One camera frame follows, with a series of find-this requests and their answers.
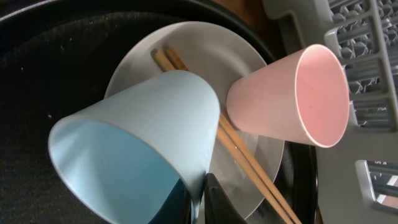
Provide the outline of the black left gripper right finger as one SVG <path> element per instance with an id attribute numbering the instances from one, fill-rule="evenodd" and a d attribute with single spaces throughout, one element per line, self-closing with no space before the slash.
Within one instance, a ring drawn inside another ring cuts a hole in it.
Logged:
<path id="1" fill-rule="evenodd" d="M 205 177 L 204 196 L 206 224 L 246 224 L 212 173 Z"/>

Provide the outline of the light blue plastic cup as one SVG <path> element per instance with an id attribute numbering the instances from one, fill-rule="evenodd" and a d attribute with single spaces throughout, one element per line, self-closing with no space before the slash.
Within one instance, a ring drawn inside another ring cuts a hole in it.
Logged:
<path id="1" fill-rule="evenodd" d="M 177 182 L 200 211 L 220 117 L 198 75 L 157 75 L 58 121 L 49 155 L 63 183 L 110 223 L 149 223 Z"/>

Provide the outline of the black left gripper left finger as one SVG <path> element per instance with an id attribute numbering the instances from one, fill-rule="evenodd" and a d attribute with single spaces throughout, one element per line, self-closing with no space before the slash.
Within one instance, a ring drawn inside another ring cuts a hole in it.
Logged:
<path id="1" fill-rule="evenodd" d="M 191 198 L 181 179 L 177 181 L 149 224 L 191 224 Z"/>

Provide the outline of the pink plastic cup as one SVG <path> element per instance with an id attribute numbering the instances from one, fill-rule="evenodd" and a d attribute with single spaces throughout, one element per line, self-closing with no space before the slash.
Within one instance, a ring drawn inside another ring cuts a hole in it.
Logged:
<path id="1" fill-rule="evenodd" d="M 346 131 L 349 88 L 336 55 L 314 44 L 236 81 L 226 109 L 244 132 L 329 148 Z"/>

